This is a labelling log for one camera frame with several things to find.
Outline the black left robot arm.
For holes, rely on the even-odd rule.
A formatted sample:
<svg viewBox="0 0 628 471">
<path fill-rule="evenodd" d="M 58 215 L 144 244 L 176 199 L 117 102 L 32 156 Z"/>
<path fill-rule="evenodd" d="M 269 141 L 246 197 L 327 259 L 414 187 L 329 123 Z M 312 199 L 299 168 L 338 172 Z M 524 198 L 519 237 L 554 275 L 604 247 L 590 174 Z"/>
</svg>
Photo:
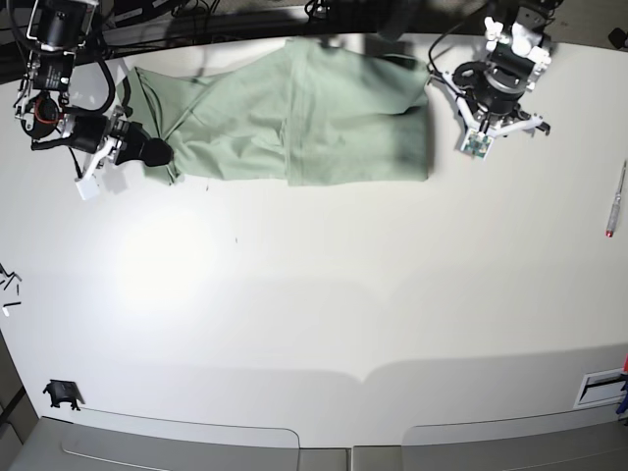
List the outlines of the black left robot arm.
<svg viewBox="0 0 628 471">
<path fill-rule="evenodd" d="M 519 100 L 535 90 L 552 62 L 546 27 L 559 1 L 487 1 L 442 33 L 428 49 L 431 76 L 445 86 L 464 124 L 463 151 L 490 145 L 516 131 L 550 133 L 550 125 L 523 110 Z M 435 49 L 472 19 L 484 24 L 485 56 L 449 73 L 435 62 Z"/>
</svg>

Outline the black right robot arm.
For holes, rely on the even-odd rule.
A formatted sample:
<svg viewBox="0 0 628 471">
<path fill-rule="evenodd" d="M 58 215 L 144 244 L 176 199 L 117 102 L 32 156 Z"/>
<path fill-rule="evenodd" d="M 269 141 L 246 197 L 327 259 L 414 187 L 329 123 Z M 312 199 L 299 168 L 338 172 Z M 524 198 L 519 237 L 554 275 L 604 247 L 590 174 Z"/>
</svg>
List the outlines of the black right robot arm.
<svg viewBox="0 0 628 471">
<path fill-rule="evenodd" d="M 89 183 L 105 161 L 115 166 L 138 161 L 155 168 L 170 164 L 174 157 L 170 145 L 149 136 L 142 124 L 124 120 L 123 108 L 114 104 L 114 78 L 92 25 L 98 8 L 97 1 L 35 1 L 27 25 L 21 27 L 16 3 L 6 3 L 16 43 L 28 52 L 14 116 L 33 151 L 65 147 L 72 155 L 86 154 L 85 163 L 75 165 L 76 182 L 81 184 Z M 104 103 L 91 109 L 70 102 L 77 55 L 87 51 L 93 53 L 107 92 Z"/>
</svg>

